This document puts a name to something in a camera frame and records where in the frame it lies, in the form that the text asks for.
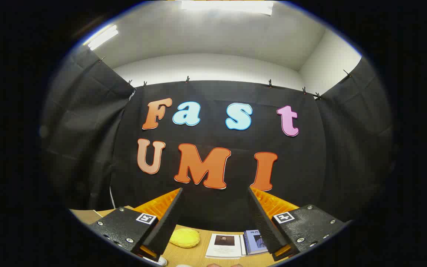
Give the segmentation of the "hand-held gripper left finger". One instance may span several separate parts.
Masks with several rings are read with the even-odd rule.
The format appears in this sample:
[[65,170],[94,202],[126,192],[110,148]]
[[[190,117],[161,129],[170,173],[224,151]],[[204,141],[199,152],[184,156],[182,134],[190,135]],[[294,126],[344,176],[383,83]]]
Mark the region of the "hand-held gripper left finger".
[[89,228],[130,253],[158,261],[182,211],[183,189],[178,188],[136,208],[119,207]]

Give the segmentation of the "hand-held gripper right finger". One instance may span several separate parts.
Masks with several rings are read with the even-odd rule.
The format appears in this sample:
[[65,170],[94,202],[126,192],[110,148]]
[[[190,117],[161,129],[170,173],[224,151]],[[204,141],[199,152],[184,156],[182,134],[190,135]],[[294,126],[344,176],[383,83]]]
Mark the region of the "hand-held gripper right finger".
[[315,205],[298,207],[254,187],[248,188],[248,205],[274,261],[305,254],[348,227]]

